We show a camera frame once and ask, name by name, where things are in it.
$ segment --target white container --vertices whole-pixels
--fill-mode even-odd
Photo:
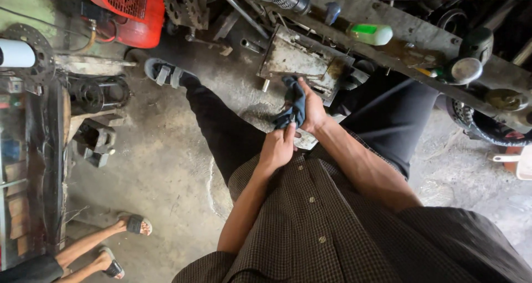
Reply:
[[[26,42],[0,39],[0,67],[27,68],[34,64],[35,53]]]

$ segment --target foot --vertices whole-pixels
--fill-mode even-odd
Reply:
[[[125,215],[125,216],[121,216],[118,219],[116,226],[120,229],[120,231],[127,231],[127,224],[128,224],[129,218],[130,218],[130,215]],[[146,236],[150,235],[150,226],[144,221],[140,224],[140,233]]]
[[[109,253],[103,251],[100,252],[100,255],[94,262],[99,266],[100,270],[105,271],[109,268],[109,266],[111,266],[111,262],[113,262],[113,260],[109,256]],[[122,279],[122,277],[123,275],[121,273],[114,276],[115,279]]]

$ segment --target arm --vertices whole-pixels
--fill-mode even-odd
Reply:
[[[242,248],[264,202],[269,178],[292,158],[295,131],[295,123],[291,123],[286,130],[274,130],[266,135],[259,163],[223,226],[217,251],[238,254]]]
[[[318,139],[356,190],[393,212],[422,206],[403,176],[328,117],[321,99],[302,78],[298,81],[306,95],[306,119],[301,128]]]

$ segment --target dark cloth rag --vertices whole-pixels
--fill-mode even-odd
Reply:
[[[299,128],[305,122],[305,92],[297,83],[296,76],[284,76],[283,82],[288,88],[285,94],[285,109],[273,117],[275,129],[283,129],[290,122],[296,122]]]

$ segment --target sandal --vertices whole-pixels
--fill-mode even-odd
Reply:
[[[152,233],[153,227],[147,218],[144,218],[143,216],[138,214],[131,214],[128,212],[118,213],[118,219],[122,218],[123,216],[129,216],[128,223],[126,225],[126,230],[128,232],[140,234],[142,222],[145,222],[150,227],[147,235],[149,236]]]
[[[124,272],[122,266],[120,266],[118,264],[118,261],[116,261],[116,259],[114,258],[114,255],[113,255],[113,252],[111,252],[111,249],[108,248],[108,247],[101,247],[100,250],[98,251],[99,253],[101,252],[107,252],[109,254],[109,256],[111,257],[111,265],[104,271],[102,271],[104,274],[108,275],[109,277],[111,278],[115,278],[116,276],[118,276],[119,274],[122,275],[120,278],[116,278],[116,279],[122,279],[124,277],[124,275],[126,274],[126,272]]]

